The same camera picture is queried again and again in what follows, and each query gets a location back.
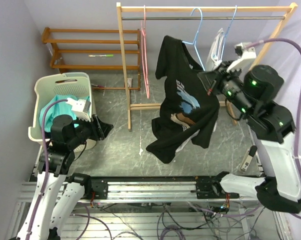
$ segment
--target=concrete floor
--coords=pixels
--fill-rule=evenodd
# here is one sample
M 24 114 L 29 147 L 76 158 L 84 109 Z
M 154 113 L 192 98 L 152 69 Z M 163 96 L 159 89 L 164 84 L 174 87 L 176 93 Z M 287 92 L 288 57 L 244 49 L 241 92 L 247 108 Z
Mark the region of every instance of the concrete floor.
M 133 78 L 133 85 L 137 84 L 136 74 L 128 74 L 128 77 Z M 123 73 L 90 74 L 90 81 L 106 87 L 124 85 Z M 157 80 L 151 72 L 149 84 L 150 98 L 147 99 L 144 89 L 133 90 L 130 97 L 132 104 L 161 103 L 164 100 L 164 78 Z M 170 164 L 163 164 L 145 149 L 156 140 L 151 120 L 159 116 L 159 110 L 132 111 L 132 130 L 129 132 L 124 90 L 95 90 L 93 97 L 98 117 L 105 123 L 113 124 L 114 129 L 104 141 L 86 150 L 72 164 L 69 174 L 79 172 L 91 176 L 155 177 L 214 176 L 221 171 L 237 173 L 246 150 L 252 145 L 245 122 L 233 126 L 226 108 L 221 107 L 209 148 L 203 149 L 190 141 Z M 253 160 L 245 175 L 258 173 L 257 163 Z

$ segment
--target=hanger hook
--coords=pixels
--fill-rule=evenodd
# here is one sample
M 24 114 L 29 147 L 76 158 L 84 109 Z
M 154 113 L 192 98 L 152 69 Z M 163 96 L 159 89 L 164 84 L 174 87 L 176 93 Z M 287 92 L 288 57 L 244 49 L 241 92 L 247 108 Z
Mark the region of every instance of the hanger hook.
M 196 34 L 195 34 L 193 44 L 197 41 L 197 37 L 198 37 L 198 34 L 199 34 L 199 32 L 200 32 L 200 29 L 201 29 L 201 26 L 202 26 L 202 21 L 203 21 L 203 12 L 202 12 L 202 10 L 201 10 L 200 7 L 195 7 L 195 8 L 191 11 L 190 15 L 192 16 L 196 9 L 200 12 L 200 23 L 199 23 L 197 32 L 196 32 Z

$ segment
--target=basket hole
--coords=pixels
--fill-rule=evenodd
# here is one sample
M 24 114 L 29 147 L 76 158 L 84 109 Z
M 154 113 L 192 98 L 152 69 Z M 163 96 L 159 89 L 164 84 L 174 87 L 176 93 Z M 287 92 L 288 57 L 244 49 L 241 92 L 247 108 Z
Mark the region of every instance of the basket hole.
M 77 79 L 65 79 L 65 80 L 60 80 L 56 81 L 56 84 L 63 84 L 63 83 L 71 83 L 71 82 L 77 82 Z

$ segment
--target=turquoise towel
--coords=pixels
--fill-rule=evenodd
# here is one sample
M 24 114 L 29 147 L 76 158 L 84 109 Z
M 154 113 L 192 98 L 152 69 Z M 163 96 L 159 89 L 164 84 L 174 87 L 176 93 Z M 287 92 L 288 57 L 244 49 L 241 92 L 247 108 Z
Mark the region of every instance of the turquoise towel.
M 90 96 L 77 98 L 76 96 L 73 96 L 73 95 L 56 95 L 46 106 L 44 106 L 40 110 L 39 122 L 40 122 L 41 128 L 42 128 L 43 115 L 44 115 L 46 108 L 53 102 L 56 102 L 61 99 L 67 99 L 67 98 L 72 98 L 74 100 L 78 100 L 78 99 L 85 99 L 88 101 L 90 100 Z M 72 112 L 72 105 L 67 104 L 65 101 L 59 102 L 59 103 L 55 104 L 54 106 L 52 106 L 46 114 L 46 118 L 45 118 L 45 132 L 46 133 L 51 132 L 51 127 L 53 125 L 53 119 L 55 117 L 57 117 L 59 115 L 63 115 L 63 114 L 70 115 L 73 120 L 76 119 L 75 113 Z

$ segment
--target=laundry basket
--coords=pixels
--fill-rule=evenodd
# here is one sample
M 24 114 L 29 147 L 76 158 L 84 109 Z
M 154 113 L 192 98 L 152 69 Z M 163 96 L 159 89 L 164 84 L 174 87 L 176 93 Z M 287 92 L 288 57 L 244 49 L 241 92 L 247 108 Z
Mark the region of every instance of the laundry basket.
M 89 116 L 96 114 L 95 103 L 92 95 L 90 77 L 84 72 L 67 72 L 44 76 L 37 80 L 35 84 L 36 105 L 32 126 L 28 128 L 28 137 L 30 140 L 43 145 L 41 123 L 39 120 L 40 113 L 55 95 L 74 95 L 75 97 L 87 97 L 91 102 Z M 96 141 L 88 139 L 86 149 L 95 146 Z M 74 152 L 81 152 L 84 145 L 78 146 Z

